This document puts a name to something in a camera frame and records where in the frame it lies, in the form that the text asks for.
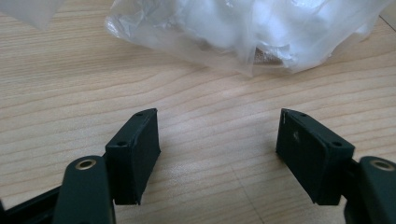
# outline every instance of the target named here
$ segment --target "wood grain surface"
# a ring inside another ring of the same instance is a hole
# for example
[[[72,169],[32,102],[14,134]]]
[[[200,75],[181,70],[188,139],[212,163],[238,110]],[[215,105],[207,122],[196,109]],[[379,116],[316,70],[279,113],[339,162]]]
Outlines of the wood grain surface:
[[[67,0],[47,32],[0,15],[0,198],[6,208],[102,155],[132,114],[159,110],[163,153],[118,223],[345,223],[276,156],[282,107],[396,161],[396,33],[379,20],[342,56],[296,75],[246,77],[109,35],[111,0]]]

